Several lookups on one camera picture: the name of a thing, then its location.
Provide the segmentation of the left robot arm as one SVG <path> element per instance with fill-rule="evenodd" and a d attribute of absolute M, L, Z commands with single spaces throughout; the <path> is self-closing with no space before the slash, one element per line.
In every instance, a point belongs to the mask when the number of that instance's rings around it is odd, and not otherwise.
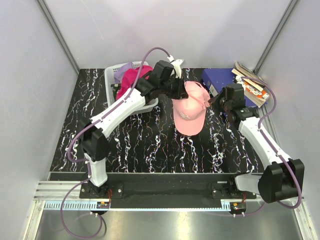
<path fill-rule="evenodd" d="M 153 70 L 138 77 L 125 94 L 103 112 L 86 121 L 80 133 L 79 144 L 88 165 L 90 192 L 97 198 L 108 193 L 106 160 L 108 137 L 129 115 L 156 99 L 166 95 L 173 100 L 187 99 L 182 76 L 182 59 L 158 61 Z"/>

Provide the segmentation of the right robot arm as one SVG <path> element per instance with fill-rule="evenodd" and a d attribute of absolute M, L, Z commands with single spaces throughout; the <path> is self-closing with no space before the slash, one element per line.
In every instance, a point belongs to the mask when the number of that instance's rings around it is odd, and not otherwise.
<path fill-rule="evenodd" d="M 240 173 L 227 185 L 228 195 L 239 198 L 244 192 L 259 195 L 266 203 L 296 198 L 296 203 L 288 205 L 296 209 L 302 202 L 302 188 L 305 166 L 300 159 L 292 159 L 267 132 L 262 118 L 254 107 L 246 106 L 245 91 L 238 83 L 223 87 L 210 104 L 224 113 L 228 122 L 248 140 L 257 153 L 263 173 Z"/>

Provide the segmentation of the light pink baseball cap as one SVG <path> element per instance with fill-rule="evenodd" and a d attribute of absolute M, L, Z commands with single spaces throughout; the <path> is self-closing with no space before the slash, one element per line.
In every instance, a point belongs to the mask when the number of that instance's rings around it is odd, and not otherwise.
<path fill-rule="evenodd" d="M 182 135 L 195 136 L 204 127 L 210 95 L 197 81 L 186 81 L 184 87 L 188 98 L 172 100 L 174 125 Z"/>

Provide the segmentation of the magenta baseball cap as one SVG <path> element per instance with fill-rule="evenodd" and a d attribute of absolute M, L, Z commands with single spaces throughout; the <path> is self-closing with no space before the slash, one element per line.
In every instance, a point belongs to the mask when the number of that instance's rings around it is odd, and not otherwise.
<path fill-rule="evenodd" d="M 122 71 L 125 72 L 123 73 L 122 76 L 122 80 L 120 82 L 120 90 L 118 91 L 117 95 L 116 95 L 116 100 L 118 100 L 119 98 L 121 98 L 126 91 L 132 87 L 133 83 L 136 80 L 139 68 L 129 68 L 128 66 L 123 66 L 122 67 Z M 141 78 L 143 75 L 145 75 L 146 73 L 152 71 L 153 68 L 149 65 L 143 65 L 142 69 L 139 73 L 139 77 Z"/>

